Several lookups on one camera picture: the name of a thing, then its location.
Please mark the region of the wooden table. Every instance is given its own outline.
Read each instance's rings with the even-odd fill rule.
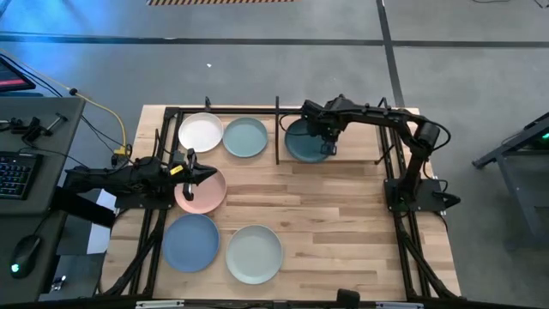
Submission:
[[[154,129],[160,130],[165,107],[143,107],[134,157],[151,155]],[[235,118],[238,115],[220,116],[224,125]],[[340,137],[338,155],[321,164],[295,161],[281,142],[281,164],[276,166],[275,116],[257,118],[269,133],[268,146],[260,155],[236,158],[222,143],[198,155],[200,163],[223,172],[228,186],[225,203],[208,214],[221,234],[217,257],[197,273],[178,272],[161,257],[154,297],[335,300],[338,288],[348,288],[360,292],[362,300],[404,300],[395,226],[383,196],[384,166],[373,164],[380,156],[376,127],[350,125]],[[174,125],[169,130],[168,149]],[[171,209],[166,228],[183,214],[177,206]],[[142,217],[142,210],[130,210],[113,228],[103,266],[104,288],[116,281],[135,256]],[[444,224],[433,214],[418,213],[417,217],[427,262],[447,287],[459,294]],[[284,247],[281,271],[255,286],[237,281],[225,263],[232,235],[250,224],[263,224],[276,231]],[[412,258],[410,261],[414,286],[419,291],[417,267]],[[140,289],[148,273],[148,260],[144,266]]]

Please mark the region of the computer mouse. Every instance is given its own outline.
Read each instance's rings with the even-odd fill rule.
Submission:
[[[12,252],[9,272],[15,279],[28,276],[34,269],[42,239],[38,235],[23,237]]]

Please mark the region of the dark teal plate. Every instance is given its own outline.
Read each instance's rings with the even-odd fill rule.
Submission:
[[[255,118],[233,120],[223,134],[226,150],[240,158],[259,154],[267,146],[267,140],[267,128]]]
[[[292,157],[307,163],[318,163],[326,160],[328,156],[320,153],[324,144],[320,136],[303,135],[307,132],[307,121],[298,119],[287,128],[284,143]]]

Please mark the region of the blue plate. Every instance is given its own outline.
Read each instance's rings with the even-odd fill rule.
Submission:
[[[195,272],[214,261],[220,247],[220,232],[205,215],[189,214],[177,219],[162,243],[164,259],[174,269]]]
[[[284,143],[292,157],[307,163],[318,163],[328,158],[327,154],[321,154],[320,148],[324,144],[320,136],[304,135],[307,132],[307,121],[298,119],[287,128]]]
[[[228,152],[240,158],[259,154],[267,146],[267,128],[255,118],[238,118],[225,129],[223,144]]]

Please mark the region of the concrete floor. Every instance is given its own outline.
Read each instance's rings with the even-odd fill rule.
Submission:
[[[393,39],[549,40],[549,9],[533,1],[386,0]],[[381,39],[374,0],[147,7],[135,0],[15,0],[3,31],[189,38]],[[387,96],[394,105],[382,47],[65,45],[1,43],[36,69],[79,88],[121,114],[133,140],[144,104],[356,101]],[[406,106],[453,134],[432,156],[435,171],[462,203],[449,211],[449,238],[462,294],[523,306],[549,306],[549,252],[504,249],[522,231],[499,170],[470,161],[547,112],[547,49],[396,48]],[[86,117],[119,138],[108,114]],[[110,154],[81,126],[71,154],[108,166]]]

